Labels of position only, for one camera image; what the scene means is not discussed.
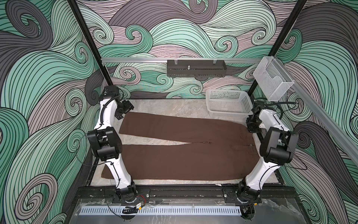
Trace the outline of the brown corduroy trousers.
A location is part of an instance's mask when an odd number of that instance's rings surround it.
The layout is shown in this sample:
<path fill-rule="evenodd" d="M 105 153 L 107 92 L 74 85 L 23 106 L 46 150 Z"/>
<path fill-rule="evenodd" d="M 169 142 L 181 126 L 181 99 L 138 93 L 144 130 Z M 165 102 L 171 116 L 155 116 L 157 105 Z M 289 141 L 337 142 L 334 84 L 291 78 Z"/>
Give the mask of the brown corduroy trousers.
<path fill-rule="evenodd" d="M 135 180 L 242 179 L 259 161 L 252 133 L 231 121 L 130 112 L 119 133 L 176 142 L 124 145 L 124 165 Z"/>

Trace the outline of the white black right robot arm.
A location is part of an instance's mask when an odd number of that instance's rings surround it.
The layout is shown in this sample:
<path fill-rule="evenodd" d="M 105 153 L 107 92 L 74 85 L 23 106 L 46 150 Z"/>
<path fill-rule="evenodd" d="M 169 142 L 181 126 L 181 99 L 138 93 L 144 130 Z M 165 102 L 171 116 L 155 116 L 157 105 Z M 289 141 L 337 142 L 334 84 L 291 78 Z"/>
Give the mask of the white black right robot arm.
<path fill-rule="evenodd" d="M 290 163 L 295 155 L 298 134 L 286 127 L 273 105 L 279 104 L 254 103 L 253 114 L 246 120 L 249 132 L 258 133 L 262 128 L 267 132 L 260 144 L 259 161 L 238 185 L 236 195 L 239 202 L 254 203 L 258 200 L 271 174 Z"/>

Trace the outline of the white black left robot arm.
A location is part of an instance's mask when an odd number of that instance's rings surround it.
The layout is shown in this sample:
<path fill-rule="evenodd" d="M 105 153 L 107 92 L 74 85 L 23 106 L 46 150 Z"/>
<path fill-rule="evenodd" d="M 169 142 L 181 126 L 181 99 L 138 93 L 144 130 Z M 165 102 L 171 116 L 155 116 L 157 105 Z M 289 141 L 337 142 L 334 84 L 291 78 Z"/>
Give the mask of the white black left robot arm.
<path fill-rule="evenodd" d="M 123 119 L 134 106 L 124 100 L 124 92 L 115 85 L 106 86 L 99 99 L 99 119 L 94 130 L 87 133 L 87 139 L 93 155 L 111 172 L 119 199 L 131 202 L 137 196 L 136 185 L 125 167 L 123 144 L 113 124 L 115 119 Z"/>

